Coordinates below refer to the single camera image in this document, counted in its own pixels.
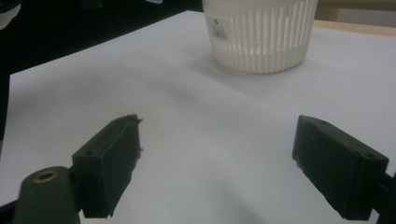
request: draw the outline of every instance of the dark background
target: dark background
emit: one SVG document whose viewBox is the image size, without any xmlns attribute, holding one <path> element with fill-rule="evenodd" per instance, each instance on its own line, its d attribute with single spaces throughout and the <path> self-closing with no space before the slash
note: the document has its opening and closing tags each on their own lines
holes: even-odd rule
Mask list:
<svg viewBox="0 0 396 224">
<path fill-rule="evenodd" d="M 202 11 L 201 0 L 102 0 L 83 9 L 80 0 L 24 0 L 16 18 L 0 31 L 0 141 L 6 125 L 9 76 L 92 47 L 176 15 Z"/>
</svg>

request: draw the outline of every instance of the slotted basket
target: slotted basket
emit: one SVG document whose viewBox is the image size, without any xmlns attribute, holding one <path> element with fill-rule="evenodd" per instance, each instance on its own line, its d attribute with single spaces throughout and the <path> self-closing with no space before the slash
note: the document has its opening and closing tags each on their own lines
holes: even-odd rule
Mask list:
<svg viewBox="0 0 396 224">
<path fill-rule="evenodd" d="M 203 0 L 215 58 L 234 70 L 267 74 L 301 63 L 318 0 Z"/>
</svg>

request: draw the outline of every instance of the screw hole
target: screw hole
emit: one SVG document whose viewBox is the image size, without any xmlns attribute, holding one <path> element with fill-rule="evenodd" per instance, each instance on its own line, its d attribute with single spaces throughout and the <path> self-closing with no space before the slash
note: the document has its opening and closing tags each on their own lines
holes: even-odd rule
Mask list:
<svg viewBox="0 0 396 224">
<path fill-rule="evenodd" d="M 48 182 L 48 181 L 56 178 L 56 176 L 58 176 L 58 172 L 56 172 L 56 171 L 47 171 L 47 172 L 44 172 L 44 173 L 41 173 L 40 175 L 38 175 L 35 178 L 35 182 L 37 184 Z"/>
</svg>

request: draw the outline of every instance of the white table surface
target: white table surface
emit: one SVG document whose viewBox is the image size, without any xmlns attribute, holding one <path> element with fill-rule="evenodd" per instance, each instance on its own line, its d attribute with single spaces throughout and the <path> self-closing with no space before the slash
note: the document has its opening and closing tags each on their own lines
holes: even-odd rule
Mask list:
<svg viewBox="0 0 396 224">
<path fill-rule="evenodd" d="M 82 223 L 351 223 L 291 159 L 297 118 L 325 119 L 387 155 L 392 175 L 395 71 L 396 38 L 314 28 L 303 64 L 239 74 L 215 61 L 204 15 L 184 12 L 11 76 L 0 204 L 137 114 L 145 151 L 115 216 Z"/>
</svg>

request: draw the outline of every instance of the white container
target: white container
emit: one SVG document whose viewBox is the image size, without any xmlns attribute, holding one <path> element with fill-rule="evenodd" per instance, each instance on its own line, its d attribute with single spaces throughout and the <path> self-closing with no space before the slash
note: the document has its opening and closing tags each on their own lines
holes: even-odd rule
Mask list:
<svg viewBox="0 0 396 224">
<path fill-rule="evenodd" d="M 234 70 L 267 74 L 301 63 L 318 0 L 203 0 L 216 59 Z"/>
</svg>

